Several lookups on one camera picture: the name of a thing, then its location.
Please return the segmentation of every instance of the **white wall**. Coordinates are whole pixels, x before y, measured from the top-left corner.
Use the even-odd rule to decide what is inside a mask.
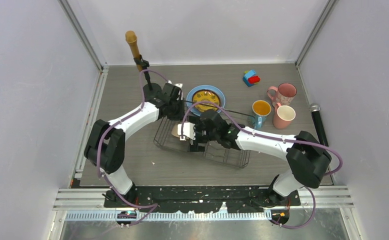
[[[339,1],[301,72],[365,234],[389,239],[389,1]]]
[[[72,0],[109,65],[294,62],[327,0]]]
[[[42,239],[98,76],[57,0],[0,1],[0,240]]]

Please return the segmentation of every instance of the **wire dish rack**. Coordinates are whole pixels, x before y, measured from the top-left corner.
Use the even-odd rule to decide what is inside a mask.
[[[229,166],[244,168],[248,165],[251,151],[224,148],[216,141],[210,141],[205,144],[200,143],[200,146],[205,147],[204,152],[190,152],[190,142],[188,140],[180,141],[178,137],[172,135],[173,128],[177,124],[180,124],[180,122],[172,121],[168,118],[162,118],[153,139],[154,144],[165,150],[183,152],[193,155],[197,158],[202,158]]]

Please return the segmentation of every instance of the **microphone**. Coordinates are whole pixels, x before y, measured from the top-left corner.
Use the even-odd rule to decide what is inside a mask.
[[[329,142],[327,141],[326,132],[324,131],[324,125],[320,115],[320,105],[312,103],[309,105],[309,110],[311,111],[312,121],[314,122],[319,143],[328,147]]]

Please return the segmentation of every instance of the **mug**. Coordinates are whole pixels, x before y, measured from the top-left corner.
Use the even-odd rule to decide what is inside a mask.
[[[270,91],[274,90],[274,96],[271,96]],[[290,105],[290,102],[298,93],[298,90],[295,86],[290,83],[282,83],[278,87],[270,86],[266,91],[266,94],[271,99],[272,105],[275,107],[276,103],[281,103],[281,105]]]
[[[295,119],[296,112],[291,106],[282,105],[277,102],[275,104],[275,113],[272,124],[276,129],[285,129],[287,128]]]
[[[254,129],[260,129],[262,124],[267,119],[267,116],[271,113],[271,105],[264,101],[258,100],[252,104],[253,115],[255,116],[255,122],[251,122]]]

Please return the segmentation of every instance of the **light pink mug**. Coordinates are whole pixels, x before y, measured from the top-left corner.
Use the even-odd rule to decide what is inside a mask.
[[[277,102],[275,104],[274,119],[272,124],[276,129],[285,129],[287,128],[295,119],[296,112],[291,106],[282,105]]]
[[[274,96],[271,96],[270,91],[274,90]],[[275,107],[276,103],[281,103],[281,105],[290,105],[290,102],[298,93],[298,90],[295,86],[290,83],[282,83],[278,87],[270,86],[266,91],[266,94],[271,99],[272,105]]]

